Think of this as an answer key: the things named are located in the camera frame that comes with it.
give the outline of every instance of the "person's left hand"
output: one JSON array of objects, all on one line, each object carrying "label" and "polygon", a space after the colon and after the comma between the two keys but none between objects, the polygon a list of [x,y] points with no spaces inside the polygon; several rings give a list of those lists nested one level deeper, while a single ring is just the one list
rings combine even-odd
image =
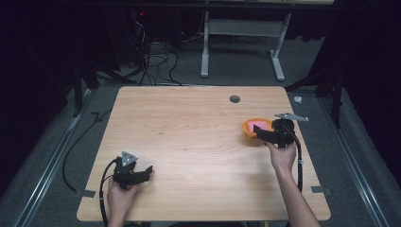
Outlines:
[{"label": "person's left hand", "polygon": [[136,184],[129,190],[124,190],[113,180],[113,177],[110,178],[109,192],[107,193],[107,201],[110,208],[109,226],[121,226],[124,223],[125,216],[132,206],[139,186],[140,184]]}]

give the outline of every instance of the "hand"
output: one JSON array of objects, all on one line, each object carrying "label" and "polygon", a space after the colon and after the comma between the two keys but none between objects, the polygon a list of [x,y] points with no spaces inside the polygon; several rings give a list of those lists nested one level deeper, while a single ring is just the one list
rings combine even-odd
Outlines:
[{"label": "hand", "polygon": [[289,171],[291,172],[292,166],[295,161],[295,143],[287,145],[285,148],[277,148],[272,143],[266,143],[270,149],[271,164],[274,170],[277,171]]},{"label": "hand", "polygon": [[110,208],[109,226],[123,226],[125,216],[130,210],[136,192],[139,190],[140,184],[133,185],[130,190],[121,189],[113,178],[109,180],[109,192],[107,201]]}]

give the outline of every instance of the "pink sponge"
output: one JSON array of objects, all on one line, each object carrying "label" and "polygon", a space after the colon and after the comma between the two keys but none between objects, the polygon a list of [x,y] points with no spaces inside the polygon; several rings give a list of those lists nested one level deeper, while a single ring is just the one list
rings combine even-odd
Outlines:
[{"label": "pink sponge", "polygon": [[253,132],[253,125],[259,127],[261,130],[269,130],[268,123],[266,121],[248,121],[249,132]]}]

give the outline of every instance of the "wooden table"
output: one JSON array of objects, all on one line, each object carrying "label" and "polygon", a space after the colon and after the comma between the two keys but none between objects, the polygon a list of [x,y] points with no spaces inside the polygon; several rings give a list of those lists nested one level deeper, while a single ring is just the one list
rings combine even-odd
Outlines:
[{"label": "wooden table", "polygon": [[[273,120],[287,112],[292,109],[281,87],[121,88],[86,186],[96,196],[82,198],[78,219],[101,221],[100,178],[122,150],[139,157],[136,171],[154,169],[129,220],[288,219],[269,149],[242,130],[248,119]],[[303,194],[317,218],[328,219],[323,193],[311,190],[320,183],[296,122],[295,131],[305,160]],[[296,180],[296,165],[293,176]]]}]

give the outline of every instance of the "person's right hand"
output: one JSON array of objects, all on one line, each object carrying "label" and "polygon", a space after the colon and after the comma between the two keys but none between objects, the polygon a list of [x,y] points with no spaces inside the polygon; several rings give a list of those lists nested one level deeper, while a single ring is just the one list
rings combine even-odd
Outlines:
[{"label": "person's right hand", "polygon": [[296,156],[295,143],[289,144],[285,148],[277,148],[272,143],[266,143],[266,145],[269,147],[270,150],[271,164],[273,165],[274,170],[276,172],[291,172]]}]

